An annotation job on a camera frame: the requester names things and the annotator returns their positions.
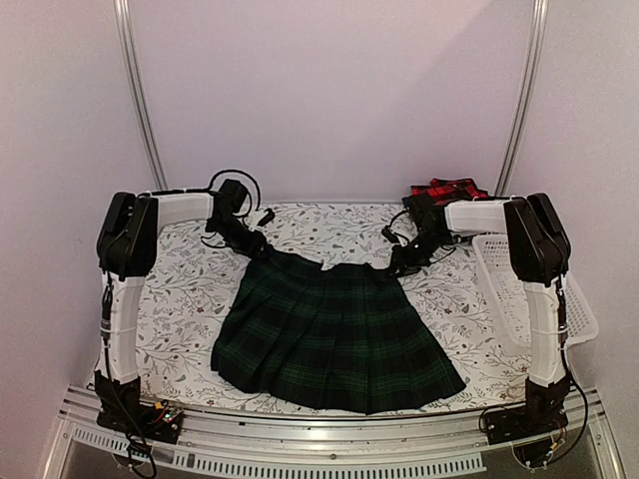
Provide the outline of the floral patterned table cloth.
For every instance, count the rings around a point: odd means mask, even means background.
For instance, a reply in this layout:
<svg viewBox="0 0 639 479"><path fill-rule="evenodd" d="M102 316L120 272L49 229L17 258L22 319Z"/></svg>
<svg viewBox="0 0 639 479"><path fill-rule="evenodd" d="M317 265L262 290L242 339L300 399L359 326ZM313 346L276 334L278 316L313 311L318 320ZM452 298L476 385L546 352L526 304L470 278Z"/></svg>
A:
<svg viewBox="0 0 639 479"><path fill-rule="evenodd" d="M385 267L385 226L415 233L398 204L277 204L265 235L276 248L335 265ZM236 296L247 259L217 241L202 242L204 223L163 228L155 266L142 289L136 359L146 398L193 406L307 416L306 407L232 387L210 367L211 351ZM471 245L439 251L434 264L401 284L420 318L460 374L464 389L427 404L428 413L479 409L521 401L528 353L507 351L475 274Z"/></svg>

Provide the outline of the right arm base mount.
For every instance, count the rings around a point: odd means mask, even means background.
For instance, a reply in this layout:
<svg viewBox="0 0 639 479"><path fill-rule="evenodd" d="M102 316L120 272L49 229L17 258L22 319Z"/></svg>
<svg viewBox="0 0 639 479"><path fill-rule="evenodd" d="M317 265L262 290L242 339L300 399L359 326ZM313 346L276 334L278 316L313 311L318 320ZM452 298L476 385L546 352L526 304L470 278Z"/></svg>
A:
<svg viewBox="0 0 639 479"><path fill-rule="evenodd" d="M478 420L479 430L486 435L490 445L546 434L545 439L515 446L513 452L515 459L527 468L548 466L560 443L559 439L552 439L550 433L557 431L562 437L563 429L568 425L564 399L570 383L567 376L548 386L526 379L524 403L517 407L485 409Z"/></svg>

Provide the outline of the white plastic laundry basket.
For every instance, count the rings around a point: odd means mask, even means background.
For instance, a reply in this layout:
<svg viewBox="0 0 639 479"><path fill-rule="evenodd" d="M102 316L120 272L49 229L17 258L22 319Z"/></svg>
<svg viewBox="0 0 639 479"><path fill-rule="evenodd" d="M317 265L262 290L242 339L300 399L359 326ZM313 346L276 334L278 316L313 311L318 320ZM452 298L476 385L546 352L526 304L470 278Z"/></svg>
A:
<svg viewBox="0 0 639 479"><path fill-rule="evenodd" d="M493 320L497 337L509 355L530 350L529 311L523 283L510 264L506 235L479 235L471 242L476 255L476 277ZM597 337L597 320L575 277L563 279L569 346Z"/></svg>

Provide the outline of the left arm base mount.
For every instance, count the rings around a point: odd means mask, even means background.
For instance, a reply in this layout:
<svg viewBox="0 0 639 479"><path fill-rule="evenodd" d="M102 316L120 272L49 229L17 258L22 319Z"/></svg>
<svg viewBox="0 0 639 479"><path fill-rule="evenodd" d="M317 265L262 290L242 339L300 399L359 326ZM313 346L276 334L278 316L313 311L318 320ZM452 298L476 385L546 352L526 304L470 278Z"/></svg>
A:
<svg viewBox="0 0 639 479"><path fill-rule="evenodd" d="M169 406L161 407L141 402L141 379L121 383L110 380L100 371L94 372L95 392L101 402L97 424L103 428L122 433L141 432L146 439L176 444L182 431L184 415L181 410Z"/></svg>

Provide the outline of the aluminium front rail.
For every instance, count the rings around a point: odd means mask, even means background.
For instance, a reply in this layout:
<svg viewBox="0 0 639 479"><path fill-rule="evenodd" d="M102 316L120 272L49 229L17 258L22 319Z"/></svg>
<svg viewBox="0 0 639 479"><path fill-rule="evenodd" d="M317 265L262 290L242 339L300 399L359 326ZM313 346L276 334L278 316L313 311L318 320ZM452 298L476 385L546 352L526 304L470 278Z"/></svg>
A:
<svg viewBox="0 0 639 479"><path fill-rule="evenodd" d="M97 422L92 385L70 386L45 456L45 478L630 478L598 392L571 392L564 429L496 443L485 419L519 406L471 387L415 411L365 416L314 411L266 395L221 387L197 399L171 384L145 391L169 400L184 420L173 444L155 442L144 457L125 436Z"/></svg>

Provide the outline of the right aluminium frame post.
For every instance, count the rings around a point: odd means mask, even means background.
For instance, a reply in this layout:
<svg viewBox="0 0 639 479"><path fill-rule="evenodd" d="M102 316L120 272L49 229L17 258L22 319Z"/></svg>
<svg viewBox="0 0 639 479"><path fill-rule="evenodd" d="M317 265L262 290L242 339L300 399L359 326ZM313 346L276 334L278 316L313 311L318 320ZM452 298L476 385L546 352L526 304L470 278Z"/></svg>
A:
<svg viewBox="0 0 639 479"><path fill-rule="evenodd" d="M499 197L507 193L508 186L513 177L543 52L548 7L548 0L534 0L532 2L530 32L519 94L494 190L494 193Z"/></svg>

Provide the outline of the red black plaid shirt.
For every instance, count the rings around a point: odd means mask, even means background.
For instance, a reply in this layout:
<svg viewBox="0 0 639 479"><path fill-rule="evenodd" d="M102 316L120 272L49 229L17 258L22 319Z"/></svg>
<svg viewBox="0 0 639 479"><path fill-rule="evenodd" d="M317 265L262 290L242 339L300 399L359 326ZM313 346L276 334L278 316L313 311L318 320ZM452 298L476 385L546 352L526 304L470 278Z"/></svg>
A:
<svg viewBox="0 0 639 479"><path fill-rule="evenodd" d="M491 199L488 191L480 189L471 178L459 180L432 179L427 185L410 186L413 196L430 197L436 204L457 200Z"/></svg>

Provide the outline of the dark green plaid garment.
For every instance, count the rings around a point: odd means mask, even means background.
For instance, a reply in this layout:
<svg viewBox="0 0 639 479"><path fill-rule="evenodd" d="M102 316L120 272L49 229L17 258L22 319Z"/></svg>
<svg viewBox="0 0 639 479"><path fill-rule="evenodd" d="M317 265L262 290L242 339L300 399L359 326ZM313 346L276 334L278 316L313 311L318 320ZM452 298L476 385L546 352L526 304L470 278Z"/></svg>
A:
<svg viewBox="0 0 639 479"><path fill-rule="evenodd" d="M394 276L275 249L248 263L211 368L245 393L366 415L465 388Z"/></svg>

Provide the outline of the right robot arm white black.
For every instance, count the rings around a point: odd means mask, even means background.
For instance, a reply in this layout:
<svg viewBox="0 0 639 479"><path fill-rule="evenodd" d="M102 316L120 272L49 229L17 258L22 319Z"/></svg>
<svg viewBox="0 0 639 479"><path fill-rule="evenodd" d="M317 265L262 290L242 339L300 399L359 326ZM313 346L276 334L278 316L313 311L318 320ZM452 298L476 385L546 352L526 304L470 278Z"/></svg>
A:
<svg viewBox="0 0 639 479"><path fill-rule="evenodd" d="M531 327L525 406L515 421L523 434L538 434L553 421L572 382L563 292L571 245L552 202L543 193L453 200L421 194L401 202L417 234L392 248L389 272L398 277L431 265L435 251L461 234L507 236L510 265L523 286Z"/></svg>

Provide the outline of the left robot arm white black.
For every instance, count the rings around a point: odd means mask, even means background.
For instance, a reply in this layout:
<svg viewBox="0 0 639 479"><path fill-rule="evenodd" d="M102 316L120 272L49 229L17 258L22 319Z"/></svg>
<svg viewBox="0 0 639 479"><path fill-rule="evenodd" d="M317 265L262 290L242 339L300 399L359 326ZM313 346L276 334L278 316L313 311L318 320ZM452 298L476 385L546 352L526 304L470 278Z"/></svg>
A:
<svg viewBox="0 0 639 479"><path fill-rule="evenodd" d="M140 386L136 360L139 301L157 259L162 229L204 221L205 232L219 236L223 248L260 257L267 253L268 241L249 223L249 216L261 210L259 183L238 169L215 173L200 189L114 194L96 246L103 282L97 390L104 388L103 380L111 386Z"/></svg>

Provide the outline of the aluminium frame post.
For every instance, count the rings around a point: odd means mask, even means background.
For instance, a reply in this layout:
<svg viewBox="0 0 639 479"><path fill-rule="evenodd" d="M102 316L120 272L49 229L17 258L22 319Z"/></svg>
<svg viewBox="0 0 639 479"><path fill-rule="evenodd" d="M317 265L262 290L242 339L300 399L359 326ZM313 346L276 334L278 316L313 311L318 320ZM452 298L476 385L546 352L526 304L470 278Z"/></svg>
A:
<svg viewBox="0 0 639 479"><path fill-rule="evenodd" d="M532 2L530 32L519 94L494 190L494 193L499 197L507 193L508 186L513 177L543 52L548 7L548 0L534 0Z"/></svg>
<svg viewBox="0 0 639 479"><path fill-rule="evenodd" d="M127 0L115 0L113 5L125 73L151 176L157 190L166 190L168 188L168 181L160 158L144 91L135 43L130 2Z"/></svg>

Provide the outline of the left aluminium frame post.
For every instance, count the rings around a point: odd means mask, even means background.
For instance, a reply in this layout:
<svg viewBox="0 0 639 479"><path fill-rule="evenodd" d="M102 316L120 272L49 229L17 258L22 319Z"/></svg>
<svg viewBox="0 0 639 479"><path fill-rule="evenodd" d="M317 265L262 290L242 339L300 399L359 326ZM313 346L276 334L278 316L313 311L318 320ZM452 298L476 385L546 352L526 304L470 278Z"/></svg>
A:
<svg viewBox="0 0 639 479"><path fill-rule="evenodd" d="M127 0L115 0L113 5L125 73L151 176L157 190L166 190L168 188L168 181L160 158L144 91L135 43L130 2Z"/></svg>

